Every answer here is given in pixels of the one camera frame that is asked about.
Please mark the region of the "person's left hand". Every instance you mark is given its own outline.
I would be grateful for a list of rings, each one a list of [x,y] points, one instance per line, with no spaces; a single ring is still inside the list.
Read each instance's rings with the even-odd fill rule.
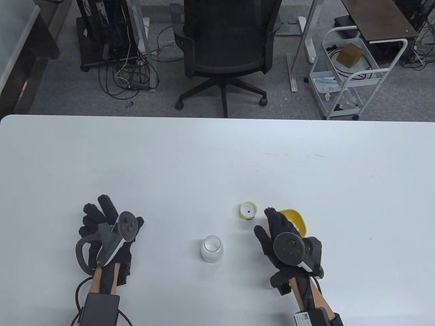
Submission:
[[[113,294],[131,273],[131,246],[144,220],[129,211],[118,213],[108,195],[100,195],[98,203],[99,208],[91,203],[83,207],[76,257],[81,269],[99,281],[99,292]]]

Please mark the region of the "person's right hand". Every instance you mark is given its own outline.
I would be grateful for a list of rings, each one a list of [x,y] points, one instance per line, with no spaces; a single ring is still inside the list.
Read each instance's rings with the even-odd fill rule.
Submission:
[[[264,255],[278,269],[281,279],[300,276],[323,278],[321,242],[315,237],[303,238],[294,224],[275,208],[266,208],[264,214],[269,231],[256,225],[254,233]]]

